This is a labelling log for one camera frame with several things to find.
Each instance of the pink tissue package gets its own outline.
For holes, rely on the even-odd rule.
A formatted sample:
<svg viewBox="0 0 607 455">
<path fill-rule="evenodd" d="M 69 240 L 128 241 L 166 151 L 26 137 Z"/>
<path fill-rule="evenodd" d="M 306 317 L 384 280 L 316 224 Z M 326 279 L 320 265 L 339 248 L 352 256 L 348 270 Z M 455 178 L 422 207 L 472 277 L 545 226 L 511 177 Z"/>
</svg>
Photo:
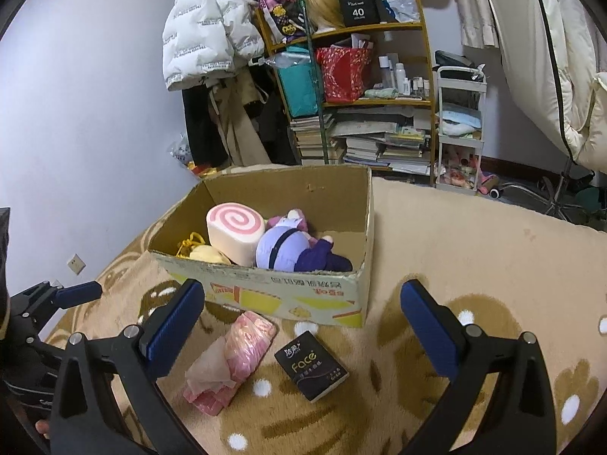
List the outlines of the pink tissue package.
<svg viewBox="0 0 607 455">
<path fill-rule="evenodd" d="M 219 414 L 255 371 L 275 335 L 268 320 L 252 311 L 242 313 L 186 371 L 184 398 L 205 414 Z"/>
</svg>

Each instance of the red bag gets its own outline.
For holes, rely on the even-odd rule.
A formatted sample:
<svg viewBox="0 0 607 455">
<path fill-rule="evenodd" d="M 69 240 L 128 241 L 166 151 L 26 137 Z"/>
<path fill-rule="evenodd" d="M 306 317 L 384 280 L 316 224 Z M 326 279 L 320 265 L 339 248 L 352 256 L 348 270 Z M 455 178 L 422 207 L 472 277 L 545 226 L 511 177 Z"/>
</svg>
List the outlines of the red bag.
<svg viewBox="0 0 607 455">
<path fill-rule="evenodd" d="M 371 50 L 318 48 L 316 60 L 322 69 L 327 102 L 353 102 L 367 89 Z"/>
</svg>

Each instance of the yellow string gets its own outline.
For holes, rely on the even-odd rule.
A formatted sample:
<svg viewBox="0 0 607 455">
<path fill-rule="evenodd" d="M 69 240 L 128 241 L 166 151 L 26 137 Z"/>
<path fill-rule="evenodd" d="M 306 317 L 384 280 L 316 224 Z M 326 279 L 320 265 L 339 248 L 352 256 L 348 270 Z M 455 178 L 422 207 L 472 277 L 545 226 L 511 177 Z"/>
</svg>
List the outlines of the yellow string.
<svg viewBox="0 0 607 455">
<path fill-rule="evenodd" d="M 190 237 L 187 238 L 187 240 L 181 241 L 181 244 L 179 245 L 179 250 L 177 252 L 177 255 L 175 256 L 179 256 L 180 258 L 187 258 L 192 252 L 192 250 L 196 248 L 196 246 L 201 246 L 203 244 L 206 244 L 204 242 L 204 238 L 197 232 L 193 232 L 192 234 L 190 234 Z"/>
</svg>

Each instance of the wall socket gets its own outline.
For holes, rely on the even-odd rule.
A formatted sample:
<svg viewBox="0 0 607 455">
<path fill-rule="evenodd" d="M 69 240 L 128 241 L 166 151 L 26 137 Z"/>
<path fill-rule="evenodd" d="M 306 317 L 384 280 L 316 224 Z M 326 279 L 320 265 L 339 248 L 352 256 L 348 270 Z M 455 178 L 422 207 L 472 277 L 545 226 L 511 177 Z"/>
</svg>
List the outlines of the wall socket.
<svg viewBox="0 0 607 455">
<path fill-rule="evenodd" d="M 82 258 L 75 254 L 68 262 L 68 267 L 70 267 L 70 270 L 73 273 L 75 273 L 76 275 L 80 275 L 80 272 L 83 270 L 84 267 L 86 267 L 86 263 L 82 261 Z"/>
</svg>

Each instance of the baseboard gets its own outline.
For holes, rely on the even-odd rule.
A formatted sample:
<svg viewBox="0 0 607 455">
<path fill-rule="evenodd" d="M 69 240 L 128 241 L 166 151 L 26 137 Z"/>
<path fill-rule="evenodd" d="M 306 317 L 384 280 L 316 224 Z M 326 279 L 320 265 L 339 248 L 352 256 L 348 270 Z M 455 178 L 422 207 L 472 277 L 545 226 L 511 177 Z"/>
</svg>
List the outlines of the baseboard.
<svg viewBox="0 0 607 455">
<path fill-rule="evenodd" d="M 550 179 L 554 186 L 558 184 L 559 179 L 559 174 L 546 169 L 484 156 L 481 161 L 481 169 L 483 172 L 487 171 L 489 173 L 495 173 L 498 176 L 511 177 L 533 183 L 545 176 Z"/>
</svg>

